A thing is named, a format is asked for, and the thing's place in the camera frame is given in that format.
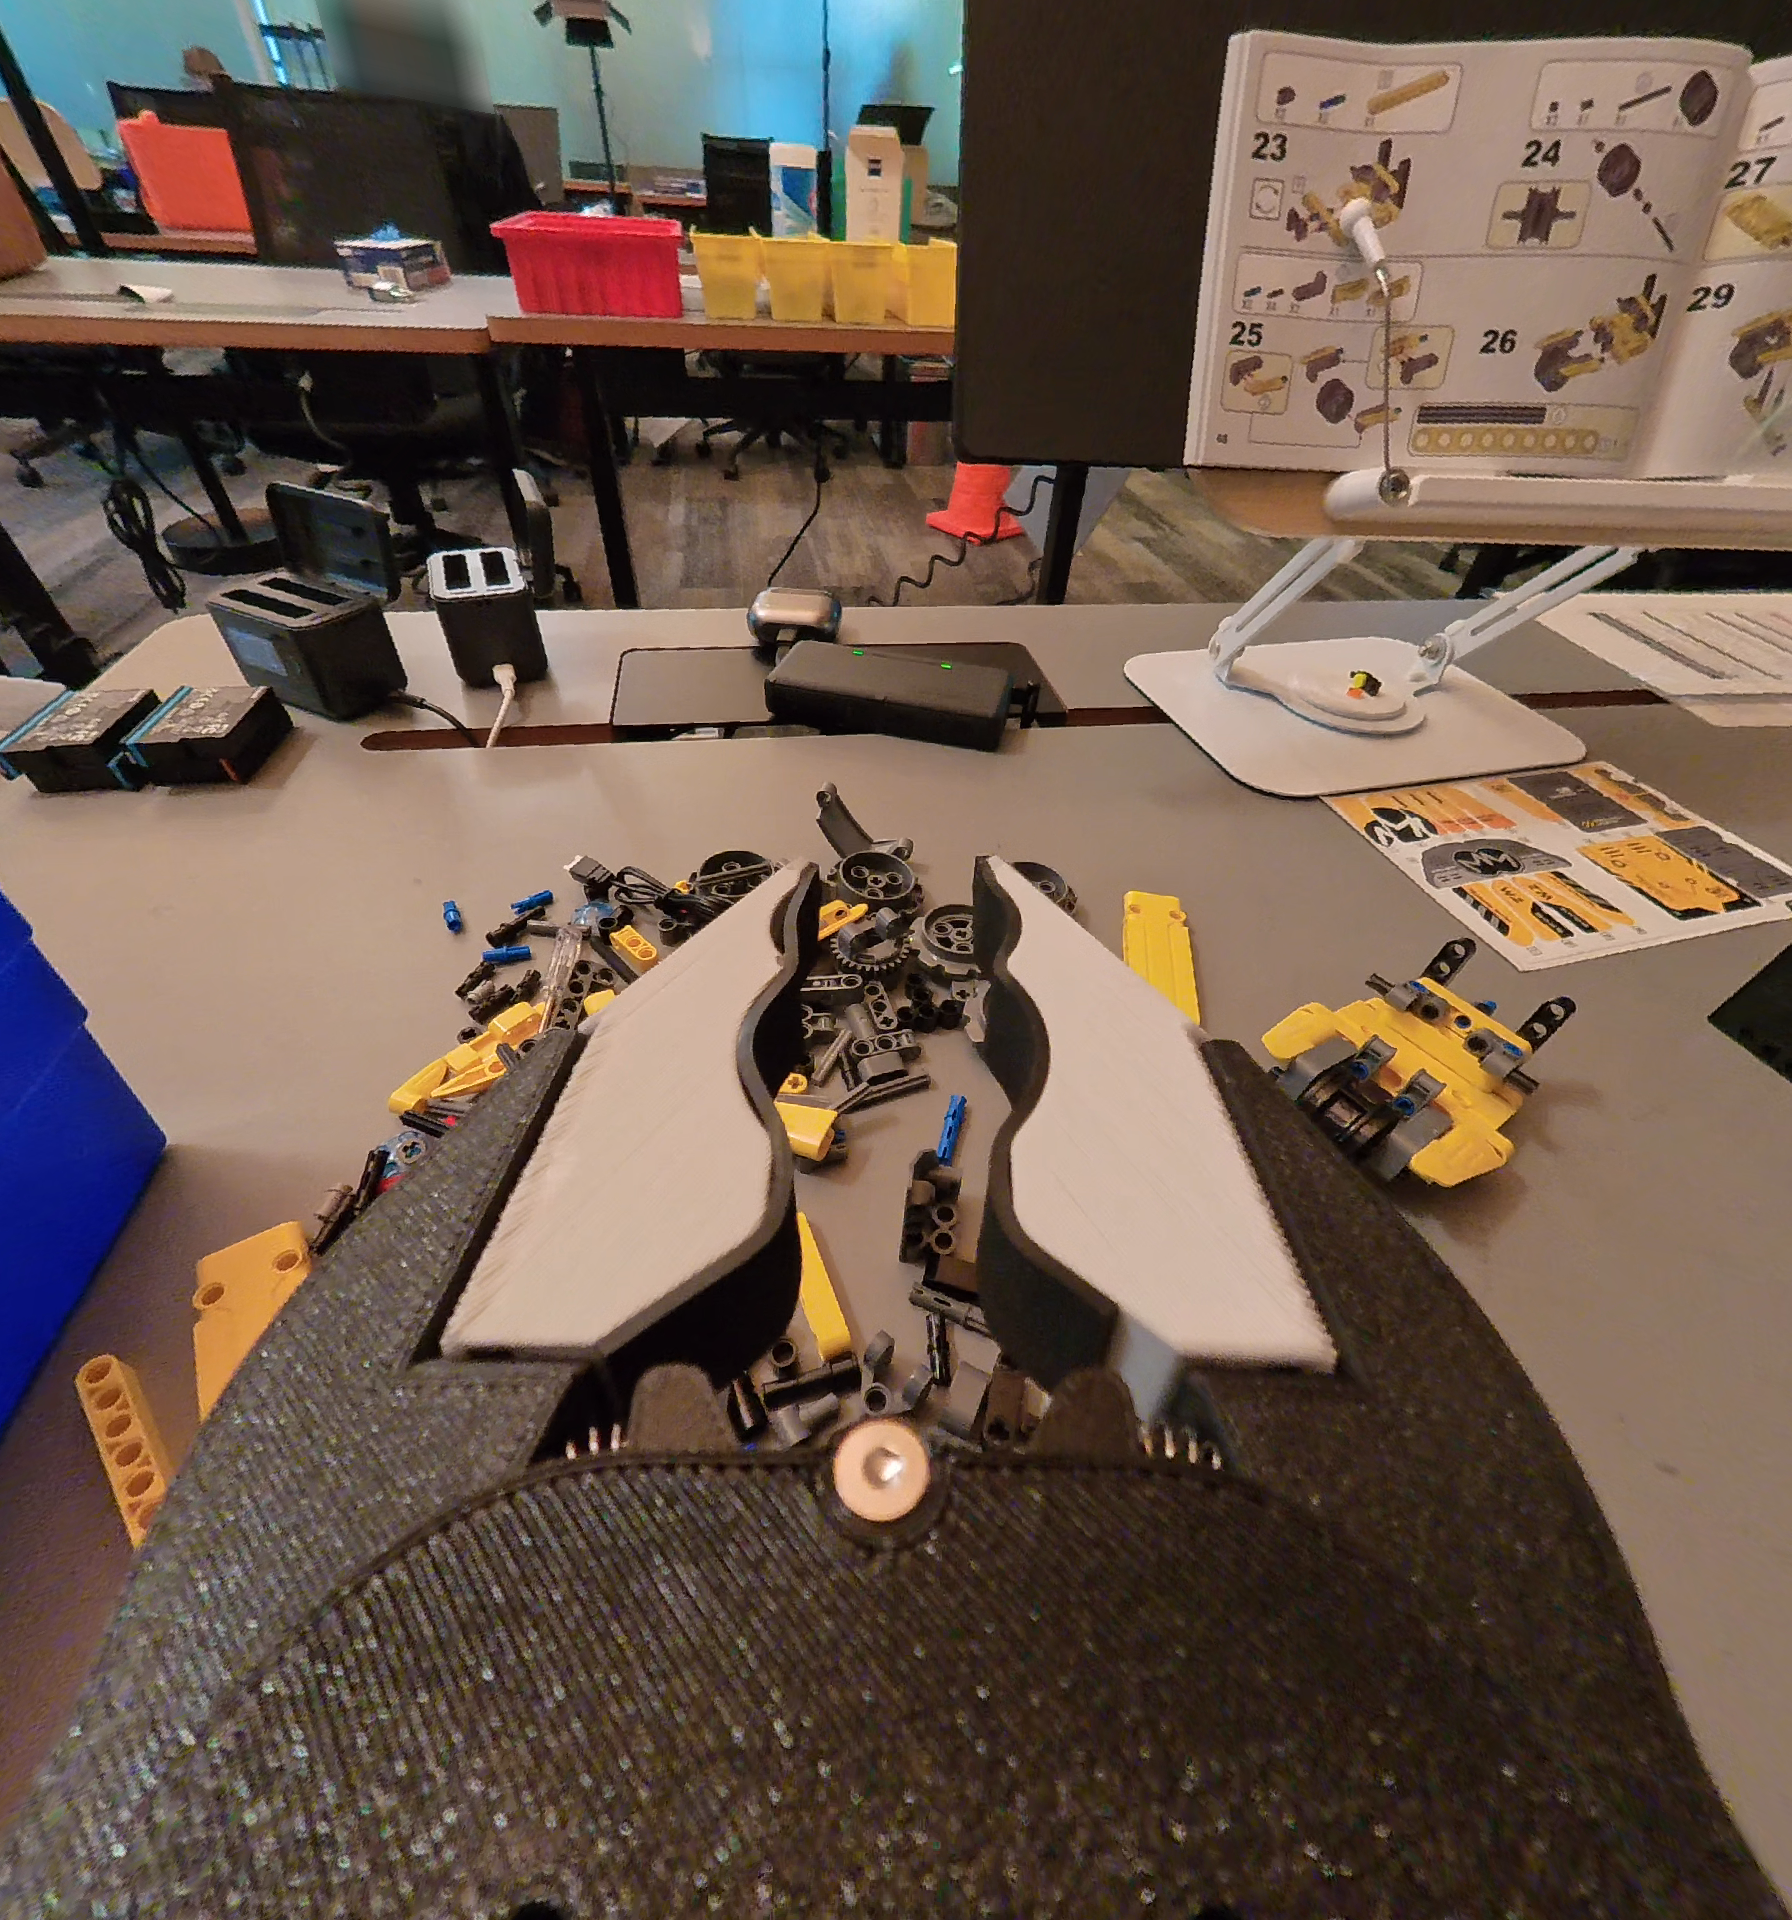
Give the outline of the blue printed box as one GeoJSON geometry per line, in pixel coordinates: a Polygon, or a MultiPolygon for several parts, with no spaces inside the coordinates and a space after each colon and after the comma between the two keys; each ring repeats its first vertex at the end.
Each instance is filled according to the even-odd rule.
{"type": "Polygon", "coordinates": [[[416,298],[452,281],[447,253],[438,239],[403,235],[394,228],[339,238],[335,252],[344,283],[372,299],[416,298]]]}

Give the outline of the red plastic bin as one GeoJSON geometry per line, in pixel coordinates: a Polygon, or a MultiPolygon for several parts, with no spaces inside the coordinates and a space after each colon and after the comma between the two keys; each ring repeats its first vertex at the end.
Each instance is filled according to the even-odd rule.
{"type": "Polygon", "coordinates": [[[526,316],[677,320],[684,314],[672,218],[526,210],[494,224],[526,316]]]}

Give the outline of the black power bank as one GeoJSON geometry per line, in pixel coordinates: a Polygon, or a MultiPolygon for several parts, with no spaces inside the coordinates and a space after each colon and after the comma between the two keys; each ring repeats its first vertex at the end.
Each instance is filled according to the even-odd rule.
{"type": "Polygon", "coordinates": [[[766,673],[764,699],[783,725],[992,751],[1017,688],[1006,667],[940,658],[923,649],[883,653],[801,641],[766,673]]]}

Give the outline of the printed paper sheet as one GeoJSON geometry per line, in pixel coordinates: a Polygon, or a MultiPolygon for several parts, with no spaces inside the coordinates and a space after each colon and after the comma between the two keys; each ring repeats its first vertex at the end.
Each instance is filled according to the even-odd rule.
{"type": "Polygon", "coordinates": [[[1792,593],[1581,593],[1537,623],[1696,719],[1792,728],[1792,593]]]}

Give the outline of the yellow toy panel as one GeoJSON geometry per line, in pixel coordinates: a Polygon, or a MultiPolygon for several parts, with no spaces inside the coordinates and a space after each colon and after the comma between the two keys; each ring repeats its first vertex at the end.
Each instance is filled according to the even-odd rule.
{"type": "Polygon", "coordinates": [[[1177,896],[1122,893],[1122,964],[1190,1024],[1201,1023],[1187,912],[1177,896]]]}
{"type": "Polygon", "coordinates": [[[193,1265],[195,1412],[209,1419],[244,1356],[311,1270],[308,1233],[284,1221],[193,1265]]]}

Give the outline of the pile of toy building parts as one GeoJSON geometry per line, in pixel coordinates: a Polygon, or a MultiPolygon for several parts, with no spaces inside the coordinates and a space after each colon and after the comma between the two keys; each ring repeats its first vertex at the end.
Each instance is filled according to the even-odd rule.
{"type": "MultiPolygon", "coordinates": [[[[946,956],[910,934],[920,910],[910,903],[906,854],[906,844],[893,853],[862,847],[839,853],[832,873],[817,869],[817,948],[798,992],[803,1046],[792,1070],[843,1039],[849,1094],[891,1084],[908,1067],[910,1020],[901,1000],[910,973],[929,982],[927,1024],[940,1023],[943,1004],[967,997],[960,981],[974,975],[967,906],[950,912],[954,938],[946,956]]],[[[781,867],[766,866],[754,882],[738,880],[733,866],[692,880],[684,896],[686,910],[698,917],[692,939],[781,867]]],[[[639,982],[626,982],[614,997],[639,982]]],[[[293,1410],[301,1446],[315,1450],[333,1485],[380,1483],[383,1500],[430,1509],[539,1457],[566,1424],[568,1401],[585,1426],[607,1426],[627,1415],[638,1381],[668,1362],[647,1366],[621,1398],[587,1362],[447,1358],[439,1340],[573,1063],[580,1029],[610,1004],[588,1015],[559,997],[517,1061],[470,1100],[449,1142],[404,1171],[389,1195],[374,1199],[344,1228],[330,1263],[279,1319],[261,1348],[258,1380],[235,1389],[245,1430],[256,1426],[259,1408],[274,1416],[293,1410]]],[[[796,1151],[775,1094],[771,1105],[795,1179],[796,1151]]],[[[796,1190],[795,1224],[796,1313],[803,1284],[796,1190]]]]}

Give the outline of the yellow beam with holes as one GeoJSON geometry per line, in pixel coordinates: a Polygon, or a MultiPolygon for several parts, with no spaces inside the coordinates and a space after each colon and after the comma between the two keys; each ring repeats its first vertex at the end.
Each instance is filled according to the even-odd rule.
{"type": "Polygon", "coordinates": [[[173,1475],[137,1370],[113,1354],[89,1358],[74,1377],[130,1545],[140,1548],[173,1475]]]}

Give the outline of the large black monitor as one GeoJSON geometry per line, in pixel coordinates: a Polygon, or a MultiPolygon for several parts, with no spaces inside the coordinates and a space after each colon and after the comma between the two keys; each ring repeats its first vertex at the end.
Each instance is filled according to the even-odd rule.
{"type": "Polygon", "coordinates": [[[967,2],[962,460],[1180,462],[1222,60],[1249,26],[1357,39],[1684,35],[1792,53],[1792,2],[967,2]]]}

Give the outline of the background table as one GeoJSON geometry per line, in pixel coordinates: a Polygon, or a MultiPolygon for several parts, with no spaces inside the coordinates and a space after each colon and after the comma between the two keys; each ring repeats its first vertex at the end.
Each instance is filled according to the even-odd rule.
{"type": "Polygon", "coordinates": [[[0,368],[0,420],[68,422],[71,438],[112,429],[130,449],[137,432],[169,434],[188,452],[210,499],[216,540],[204,544],[209,571],[259,571],[274,561],[265,516],[244,523],[195,438],[201,422],[299,420],[293,384],[282,378],[169,372],[148,368],[147,354],[238,349],[287,355],[452,358],[476,383],[482,441],[494,459],[503,508],[524,534],[517,486],[523,449],[513,409],[494,362],[491,319],[515,316],[505,277],[460,275],[401,302],[374,302],[339,270],[221,263],[204,258],[130,261],[123,257],[51,257],[0,283],[0,346],[96,349],[123,363],[98,368],[0,368]]]}
{"type": "Polygon", "coordinates": [[[726,415],[783,428],[817,420],[880,422],[883,456],[891,460],[901,449],[893,435],[899,422],[948,422],[954,413],[952,376],[917,380],[897,372],[897,363],[906,362],[950,362],[956,354],[952,328],[895,320],[856,324],[495,311],[486,330],[500,344],[566,349],[572,355],[607,577],[620,609],[639,608],[639,582],[618,480],[614,420],[726,415]],[[684,368],[690,351],[736,355],[742,362],[817,358],[826,368],[809,373],[692,378],[684,368]]]}

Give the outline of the blue plastic bin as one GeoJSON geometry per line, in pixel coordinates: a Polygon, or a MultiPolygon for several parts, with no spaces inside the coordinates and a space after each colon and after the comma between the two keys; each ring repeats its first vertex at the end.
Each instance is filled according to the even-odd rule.
{"type": "Polygon", "coordinates": [[[162,1131],[0,891],[0,1433],[162,1154],[162,1131]]]}

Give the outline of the instruction booklet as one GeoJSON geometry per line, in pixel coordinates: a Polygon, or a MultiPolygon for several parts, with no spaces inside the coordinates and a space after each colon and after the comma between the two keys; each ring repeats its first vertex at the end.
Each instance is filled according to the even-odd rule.
{"type": "Polygon", "coordinates": [[[1792,55],[1225,60],[1184,462],[1792,482],[1792,55]]]}

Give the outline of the orange traffic cone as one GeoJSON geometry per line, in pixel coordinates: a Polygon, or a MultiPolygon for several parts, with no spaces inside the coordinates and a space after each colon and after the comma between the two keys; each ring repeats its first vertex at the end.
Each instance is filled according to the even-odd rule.
{"type": "Polygon", "coordinates": [[[965,544],[1019,538],[1024,525],[1008,504],[1013,480],[1010,464],[958,460],[950,497],[943,508],[927,515],[927,529],[965,544]]]}

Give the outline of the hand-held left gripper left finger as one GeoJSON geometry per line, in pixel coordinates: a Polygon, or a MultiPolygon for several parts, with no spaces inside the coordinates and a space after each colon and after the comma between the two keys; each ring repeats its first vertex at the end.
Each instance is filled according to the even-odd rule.
{"type": "Polygon", "coordinates": [[[626,1398],[657,1362],[726,1384],[789,1327],[814,864],[767,873],[575,1036],[573,1063],[444,1326],[447,1358],[551,1358],[626,1398]]]}

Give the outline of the black light stand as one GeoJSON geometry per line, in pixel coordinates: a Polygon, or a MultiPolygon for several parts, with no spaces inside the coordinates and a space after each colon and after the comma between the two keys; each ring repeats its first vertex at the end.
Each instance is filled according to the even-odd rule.
{"type": "Polygon", "coordinates": [[[626,187],[620,183],[620,169],[612,157],[612,145],[609,135],[609,109],[601,76],[601,51],[612,48],[614,31],[630,35],[631,23],[627,15],[614,2],[580,2],[580,0],[554,0],[554,2],[535,2],[532,15],[536,23],[561,24],[568,45],[587,49],[590,89],[595,101],[595,118],[601,140],[602,157],[602,186],[607,193],[609,213],[626,213],[627,198],[626,187]]]}

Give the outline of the black two-slot charger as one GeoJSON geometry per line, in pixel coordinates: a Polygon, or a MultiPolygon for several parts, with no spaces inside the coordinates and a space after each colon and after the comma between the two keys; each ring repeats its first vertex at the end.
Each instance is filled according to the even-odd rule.
{"type": "Polygon", "coordinates": [[[497,668],[517,684],[546,677],[546,653],[524,565],[511,547],[460,547],[431,554],[427,595],[459,679],[497,684],[497,668]]]}

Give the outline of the sticker sheet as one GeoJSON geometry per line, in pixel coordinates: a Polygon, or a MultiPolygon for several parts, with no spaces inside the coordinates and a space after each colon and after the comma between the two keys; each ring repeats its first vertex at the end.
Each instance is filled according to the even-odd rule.
{"type": "Polygon", "coordinates": [[[1325,806],[1522,973],[1792,923],[1792,866],[1591,760],[1325,806]]]}

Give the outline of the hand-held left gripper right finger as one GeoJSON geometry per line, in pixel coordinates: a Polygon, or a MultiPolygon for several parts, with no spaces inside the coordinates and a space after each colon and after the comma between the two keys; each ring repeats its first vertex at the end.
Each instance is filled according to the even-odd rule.
{"type": "Polygon", "coordinates": [[[1201,1369],[1329,1377],[1337,1348],[1196,1020],[1012,864],[979,856],[979,1053],[1008,1113],[979,1233],[1003,1356],[1044,1392],[1104,1369],[1137,1416],[1201,1369]]]}

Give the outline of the white carton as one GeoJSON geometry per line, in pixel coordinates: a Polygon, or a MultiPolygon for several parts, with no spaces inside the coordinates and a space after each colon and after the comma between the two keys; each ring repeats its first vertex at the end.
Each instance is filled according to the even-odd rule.
{"type": "Polygon", "coordinates": [[[895,128],[856,124],[845,148],[845,238],[897,243],[906,233],[908,154],[895,128]]]}

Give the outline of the black charger box open lid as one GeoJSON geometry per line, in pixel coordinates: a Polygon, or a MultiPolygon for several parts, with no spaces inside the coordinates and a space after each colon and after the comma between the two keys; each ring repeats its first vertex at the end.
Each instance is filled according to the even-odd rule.
{"type": "Polygon", "coordinates": [[[355,720],[406,688],[383,608],[401,588],[388,516],[341,493],[266,489],[282,565],[207,609],[244,677],[289,706],[355,720]]]}

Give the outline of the white book stand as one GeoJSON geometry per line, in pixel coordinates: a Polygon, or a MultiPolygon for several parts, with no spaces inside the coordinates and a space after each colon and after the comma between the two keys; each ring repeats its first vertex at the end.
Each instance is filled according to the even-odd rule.
{"type": "Polygon", "coordinates": [[[1568,735],[1487,692],[1468,653],[1651,545],[1792,544],[1792,467],[1755,476],[1747,450],[1654,443],[1696,418],[1664,341],[1687,299],[1677,257],[1492,245],[1533,206],[1546,230],[1594,226],[1598,191],[1540,172],[1506,205],[1501,167],[1430,161],[1413,140],[1403,166],[1408,187],[1393,160],[1307,169],[1280,238],[1255,179],[1214,206],[1184,462],[1319,473],[1319,531],[1205,655],[1141,656],[1130,677],[1226,771],[1286,796],[1562,758],[1568,735]],[[1562,556],[1428,641],[1275,637],[1359,550],[1435,523],[1532,531],[1562,556]],[[1357,668],[1383,699],[1343,695],[1357,668]]]}

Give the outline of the yellow toy vehicle assembly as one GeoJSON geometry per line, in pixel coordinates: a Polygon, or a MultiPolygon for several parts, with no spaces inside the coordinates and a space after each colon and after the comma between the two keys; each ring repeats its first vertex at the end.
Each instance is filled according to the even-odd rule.
{"type": "Polygon", "coordinates": [[[1273,1084],[1376,1180],[1457,1188],[1506,1165],[1503,1129],[1535,1091],[1528,1061],[1572,1015],[1557,996],[1506,1029],[1491,1000],[1453,994],[1475,948],[1449,942],[1418,977],[1370,975],[1370,996],[1304,1004],[1264,1036],[1273,1084]]]}

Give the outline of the orange crate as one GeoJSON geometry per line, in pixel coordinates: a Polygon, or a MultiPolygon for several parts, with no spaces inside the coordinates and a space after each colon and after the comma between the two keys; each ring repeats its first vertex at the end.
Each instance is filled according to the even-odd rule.
{"type": "Polygon", "coordinates": [[[223,128],[169,124],[144,111],[118,119],[115,132],[138,179],[140,205],[159,230],[254,235],[223,128]]]}

